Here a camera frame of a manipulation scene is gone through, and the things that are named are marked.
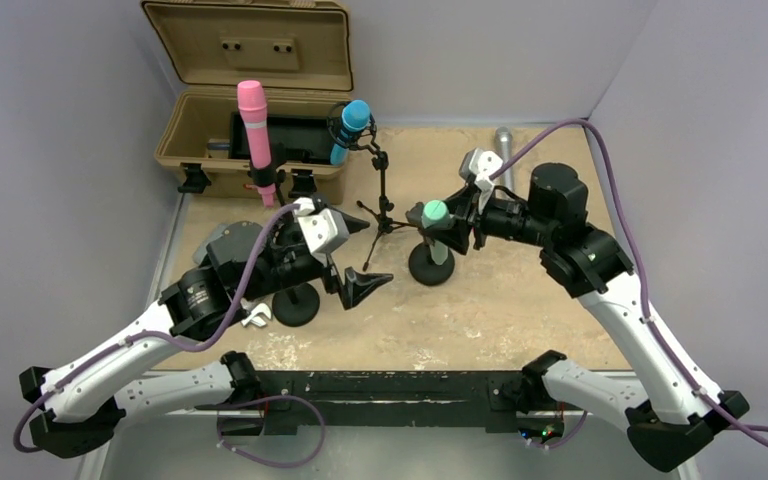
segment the microphone stand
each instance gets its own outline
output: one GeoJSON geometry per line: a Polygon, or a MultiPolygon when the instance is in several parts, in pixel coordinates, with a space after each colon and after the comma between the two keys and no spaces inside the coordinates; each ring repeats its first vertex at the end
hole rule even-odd
{"type": "Polygon", "coordinates": [[[387,215],[387,212],[391,212],[396,207],[393,202],[387,198],[387,167],[390,166],[390,160],[387,156],[387,152],[381,150],[381,147],[375,142],[375,137],[378,132],[378,127],[375,125],[375,118],[372,115],[369,116],[369,125],[366,129],[357,132],[348,139],[348,141],[342,141],[339,138],[339,131],[342,128],[339,117],[334,116],[334,111],[340,107],[345,107],[349,102],[340,102],[335,104],[331,111],[328,113],[328,132],[331,134],[331,138],[334,143],[345,148],[346,150],[359,151],[366,150],[372,154],[372,167],[378,171],[378,177],[380,180],[380,191],[378,195],[378,211],[376,212],[372,208],[364,205],[360,200],[357,201],[357,206],[375,218],[375,222],[378,224],[377,231],[375,233],[375,239],[372,241],[372,246],[369,248],[369,254],[366,256],[366,261],[363,263],[363,271],[365,272],[369,268],[369,261],[372,259],[372,253],[375,251],[375,246],[378,244],[378,240],[384,235],[393,233],[400,228],[410,227],[416,228],[416,225],[412,225],[407,222],[400,222],[387,215]],[[361,138],[369,137],[369,141],[363,145],[359,143],[361,138]]]}

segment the case latch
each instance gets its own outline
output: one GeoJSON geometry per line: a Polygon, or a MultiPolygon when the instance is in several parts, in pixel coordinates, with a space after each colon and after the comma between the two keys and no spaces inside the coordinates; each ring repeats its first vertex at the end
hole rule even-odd
{"type": "Polygon", "coordinates": [[[290,170],[293,174],[293,187],[288,196],[290,198],[309,197],[316,192],[316,182],[313,180],[313,170],[290,170]]]}
{"type": "Polygon", "coordinates": [[[198,163],[185,163],[184,175],[187,179],[184,180],[184,184],[178,187],[178,191],[181,193],[204,193],[204,189],[213,184],[204,170],[201,169],[201,165],[198,163]]]}

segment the teal microphone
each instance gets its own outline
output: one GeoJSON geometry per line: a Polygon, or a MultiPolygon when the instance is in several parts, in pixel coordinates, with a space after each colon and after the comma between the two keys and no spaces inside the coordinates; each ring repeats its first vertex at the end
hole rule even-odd
{"type": "Polygon", "coordinates": [[[348,146],[353,140],[353,136],[362,132],[369,125],[369,118],[372,113],[369,111],[369,105],[363,100],[352,100],[343,108],[340,115],[340,132],[337,133],[337,143],[331,149],[331,165],[342,165],[346,161],[346,155],[349,153],[348,146]]]}
{"type": "MultiPolygon", "coordinates": [[[[432,200],[426,203],[422,209],[422,228],[428,228],[440,223],[448,223],[450,218],[449,208],[446,207],[446,204],[440,200],[432,200]]],[[[428,249],[431,251],[431,260],[436,265],[443,265],[446,259],[449,258],[449,248],[440,242],[431,240],[428,249]]]]}

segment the tan plastic case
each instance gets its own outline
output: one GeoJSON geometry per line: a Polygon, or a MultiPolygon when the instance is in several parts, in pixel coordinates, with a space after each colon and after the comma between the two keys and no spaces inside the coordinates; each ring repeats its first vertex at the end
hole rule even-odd
{"type": "MultiPolygon", "coordinates": [[[[163,42],[178,77],[189,85],[178,97],[155,158],[184,183],[203,172],[203,195],[258,198],[247,175],[248,160],[229,159],[208,144],[227,143],[236,85],[260,81],[270,115],[325,117],[351,100],[348,12],[333,1],[152,0],[143,11],[163,42]]],[[[340,166],[287,159],[282,169],[289,193],[294,178],[313,178],[317,192],[343,201],[340,166]]]]}

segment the blue microphone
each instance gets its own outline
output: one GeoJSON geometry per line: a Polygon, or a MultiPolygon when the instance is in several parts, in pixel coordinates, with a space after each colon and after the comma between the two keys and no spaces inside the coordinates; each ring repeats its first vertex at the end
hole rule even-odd
{"type": "Polygon", "coordinates": [[[331,165],[342,165],[346,161],[348,150],[341,147],[340,143],[348,145],[354,134],[362,132],[369,125],[370,116],[369,105],[363,100],[352,100],[343,108],[343,113],[340,115],[342,126],[340,133],[337,134],[340,142],[335,143],[334,148],[331,149],[331,165]]]}

